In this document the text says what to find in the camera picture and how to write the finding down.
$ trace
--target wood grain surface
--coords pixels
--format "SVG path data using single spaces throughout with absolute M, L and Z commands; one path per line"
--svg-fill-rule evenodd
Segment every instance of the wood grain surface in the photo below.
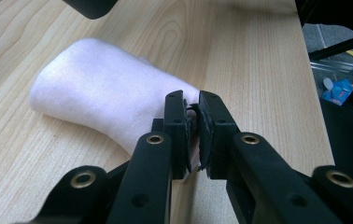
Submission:
M 130 156 L 92 129 L 32 111 L 37 73 L 95 37 L 220 95 L 240 129 L 264 136 L 292 168 L 331 164 L 293 0 L 119 0 L 90 21 L 60 0 L 0 1 L 0 223 L 35 217 L 69 170 L 111 170 Z M 235 223 L 223 181 L 173 183 L 172 223 Z

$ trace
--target white cloth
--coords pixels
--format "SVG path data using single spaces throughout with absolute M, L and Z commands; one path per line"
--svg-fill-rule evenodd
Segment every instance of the white cloth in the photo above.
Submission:
M 107 134 L 133 154 L 138 138 L 163 118 L 164 98 L 183 90 L 188 104 L 199 91 L 150 63 L 98 39 L 70 46 L 37 76 L 33 110 Z

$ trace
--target metal ring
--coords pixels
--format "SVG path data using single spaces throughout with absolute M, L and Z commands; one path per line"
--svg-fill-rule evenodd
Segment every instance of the metal ring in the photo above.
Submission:
M 79 181 L 80 177 L 87 176 L 89 179 L 84 181 Z M 91 170 L 82 171 L 77 173 L 71 180 L 71 186 L 75 189 L 84 189 L 90 186 L 95 181 L 95 173 Z
M 245 134 L 241 137 L 241 141 L 247 143 L 247 144 L 251 144 L 251 145 L 256 145 L 260 142 L 259 138 L 250 135 L 250 134 Z
M 161 135 L 153 134 L 147 137 L 147 142 L 152 145 L 160 144 L 164 141 L 164 138 Z
M 345 173 L 335 170 L 329 170 L 326 173 L 326 176 L 335 185 L 347 189 L 353 189 L 353 178 L 351 178 L 349 175 L 346 175 Z

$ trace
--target blue plastic wrapper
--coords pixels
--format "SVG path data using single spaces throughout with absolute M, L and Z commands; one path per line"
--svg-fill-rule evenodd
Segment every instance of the blue plastic wrapper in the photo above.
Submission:
M 333 82 L 333 88 L 330 91 L 325 91 L 322 94 L 322 99 L 342 105 L 351 92 L 353 92 L 353 85 L 348 79 L 343 79 Z

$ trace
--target gray floor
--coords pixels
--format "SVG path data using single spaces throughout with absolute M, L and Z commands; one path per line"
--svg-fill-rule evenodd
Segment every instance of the gray floor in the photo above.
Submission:
M 353 37 L 353 31 L 336 25 L 306 24 L 303 28 L 303 32 L 308 52 L 323 49 Z M 353 63 L 353 56 L 345 52 L 332 56 L 329 60 L 343 63 Z M 332 81 L 339 81 L 347 78 L 353 84 L 353 76 L 348 74 L 318 69 L 313 69 L 313 73 L 317 84 L 319 97 L 321 97 L 322 93 L 326 90 L 322 83 L 322 80 L 325 77 L 330 78 Z

